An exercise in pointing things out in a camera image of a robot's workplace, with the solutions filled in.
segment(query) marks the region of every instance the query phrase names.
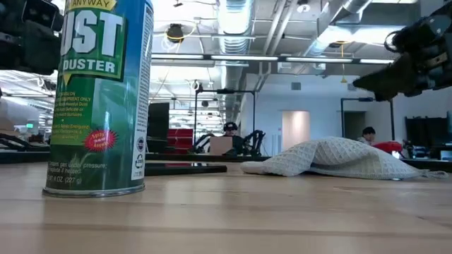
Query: desk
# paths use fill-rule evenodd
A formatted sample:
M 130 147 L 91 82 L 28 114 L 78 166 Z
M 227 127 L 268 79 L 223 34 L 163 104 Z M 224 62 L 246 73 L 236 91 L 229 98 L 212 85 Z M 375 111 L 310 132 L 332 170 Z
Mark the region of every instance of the desk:
M 142 193 L 41 196 L 45 163 L 0 166 L 2 254 L 450 253 L 452 181 L 225 174 Z

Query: ceiling pipe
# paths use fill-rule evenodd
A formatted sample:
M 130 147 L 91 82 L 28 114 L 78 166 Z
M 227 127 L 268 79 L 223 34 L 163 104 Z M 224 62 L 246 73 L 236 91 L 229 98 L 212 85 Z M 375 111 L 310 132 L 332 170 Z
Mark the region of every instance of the ceiling pipe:
M 218 25 L 219 33 L 224 35 L 251 36 L 254 0 L 218 0 Z M 251 40 L 244 38 L 224 37 L 220 38 L 220 51 L 222 54 L 248 54 Z M 226 66 L 222 72 L 224 88 L 241 90 L 240 80 L 243 67 Z M 234 118 L 240 105 L 241 97 L 234 95 L 225 96 L 227 120 Z
M 312 42 L 308 49 L 301 54 L 306 57 L 319 57 L 326 51 L 332 42 L 348 41 L 347 30 L 332 26 L 332 23 L 356 23 L 362 18 L 363 10 L 372 2 L 372 0 L 332 0 L 327 3 L 317 20 L 318 37 Z M 321 64 L 302 64 L 295 66 L 295 74 L 322 74 L 326 65 Z
M 289 23 L 289 19 L 290 19 L 290 17 L 292 17 L 292 13 L 295 11 L 295 9 L 297 7 L 298 7 L 298 1 L 292 0 L 287 12 L 285 13 L 284 17 L 282 18 L 282 23 L 281 23 L 280 29 L 279 29 L 278 33 L 276 34 L 275 41 L 273 42 L 271 50 L 268 53 L 269 55 L 272 56 L 275 54 L 276 49 L 278 48 L 278 45 L 280 44 L 280 41 L 283 38 L 285 28 L 287 27 L 287 24 Z
M 263 54 L 264 55 L 267 54 L 268 48 L 270 47 L 270 43 L 273 39 L 276 28 L 280 22 L 281 15 L 283 14 L 285 3 L 286 3 L 286 0 L 279 1 L 278 8 L 275 12 L 275 16 L 273 17 L 273 21 L 271 23 L 270 31 L 268 32 L 268 35 L 267 35 L 266 43 L 263 46 Z

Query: ceiling light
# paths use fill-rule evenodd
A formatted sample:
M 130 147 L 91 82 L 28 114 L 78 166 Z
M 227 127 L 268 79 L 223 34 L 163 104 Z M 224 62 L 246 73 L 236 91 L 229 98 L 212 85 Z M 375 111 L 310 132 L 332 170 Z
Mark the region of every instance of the ceiling light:
M 286 61 L 293 62 L 304 62 L 304 63 L 320 63 L 320 59 L 317 57 L 287 57 Z M 322 63 L 337 63 L 337 64 L 349 64 L 353 59 L 333 59 L 333 58 L 322 58 Z
M 361 59 L 361 64 L 391 64 L 394 60 L 388 59 Z
M 152 54 L 153 59 L 189 59 L 198 60 L 203 59 L 203 55 L 198 54 Z
M 277 61 L 277 56 L 231 56 L 231 55 L 213 55 L 212 60 L 219 61 Z

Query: waffle-knit towel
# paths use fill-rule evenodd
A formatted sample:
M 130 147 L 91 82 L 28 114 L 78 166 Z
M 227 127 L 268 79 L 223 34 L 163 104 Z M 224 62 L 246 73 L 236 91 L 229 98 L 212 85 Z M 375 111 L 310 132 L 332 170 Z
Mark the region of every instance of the waffle-knit towel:
M 325 138 L 295 145 L 265 162 L 245 162 L 250 174 L 296 176 L 312 171 L 361 179 L 447 178 L 443 171 L 416 169 L 375 147 L 344 138 Z

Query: can label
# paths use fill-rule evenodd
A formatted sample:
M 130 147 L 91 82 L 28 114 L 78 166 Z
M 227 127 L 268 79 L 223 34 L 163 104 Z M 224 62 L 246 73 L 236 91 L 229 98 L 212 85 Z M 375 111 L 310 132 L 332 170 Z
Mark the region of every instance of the can label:
M 127 2 L 66 1 L 47 188 L 143 183 L 153 8 Z

